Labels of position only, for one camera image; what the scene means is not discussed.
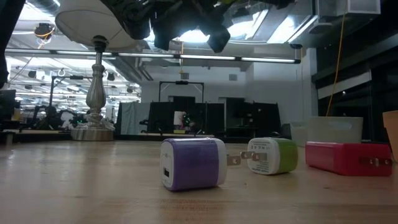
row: purple usb charger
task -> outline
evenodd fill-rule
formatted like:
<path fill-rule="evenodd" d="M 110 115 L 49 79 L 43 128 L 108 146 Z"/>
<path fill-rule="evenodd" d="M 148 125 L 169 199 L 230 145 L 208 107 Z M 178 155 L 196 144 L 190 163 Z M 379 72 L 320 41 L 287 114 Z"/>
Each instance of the purple usb charger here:
<path fill-rule="evenodd" d="M 227 155 L 219 139 L 166 139 L 160 151 L 162 183 L 168 190 L 214 187 L 225 181 Z"/>

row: wooden table surface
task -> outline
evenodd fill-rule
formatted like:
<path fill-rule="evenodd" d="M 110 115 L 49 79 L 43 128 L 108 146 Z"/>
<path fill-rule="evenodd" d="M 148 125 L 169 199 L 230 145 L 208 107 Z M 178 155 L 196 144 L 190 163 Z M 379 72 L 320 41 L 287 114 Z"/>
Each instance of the wooden table surface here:
<path fill-rule="evenodd" d="M 172 193 L 160 142 L 46 142 L 0 150 L 0 223 L 397 223 L 398 179 L 228 169 L 220 187 Z M 230 154 L 246 150 L 227 144 Z"/>

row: computer monitor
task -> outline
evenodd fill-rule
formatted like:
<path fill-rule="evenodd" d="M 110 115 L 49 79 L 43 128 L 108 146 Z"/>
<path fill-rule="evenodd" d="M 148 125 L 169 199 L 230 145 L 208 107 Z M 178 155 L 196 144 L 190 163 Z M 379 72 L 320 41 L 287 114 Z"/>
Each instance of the computer monitor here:
<path fill-rule="evenodd" d="M 16 90 L 0 90 L 0 121 L 11 120 L 14 114 Z"/>

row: red charger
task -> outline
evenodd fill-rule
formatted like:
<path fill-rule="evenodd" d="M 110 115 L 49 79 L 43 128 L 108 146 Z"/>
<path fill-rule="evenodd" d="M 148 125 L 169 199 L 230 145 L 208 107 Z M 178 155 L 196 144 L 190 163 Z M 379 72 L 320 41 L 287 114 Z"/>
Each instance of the red charger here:
<path fill-rule="evenodd" d="M 307 142 L 305 162 L 339 175 L 388 177 L 392 174 L 391 150 L 384 144 Z"/>

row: usb port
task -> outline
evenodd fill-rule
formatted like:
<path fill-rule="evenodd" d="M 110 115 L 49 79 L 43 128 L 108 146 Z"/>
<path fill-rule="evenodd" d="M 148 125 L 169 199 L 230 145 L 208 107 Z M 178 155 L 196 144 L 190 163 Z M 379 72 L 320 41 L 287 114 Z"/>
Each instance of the usb port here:
<path fill-rule="evenodd" d="M 170 172 L 169 172 L 166 168 L 163 168 L 163 174 L 164 174 L 166 177 L 169 177 Z"/>

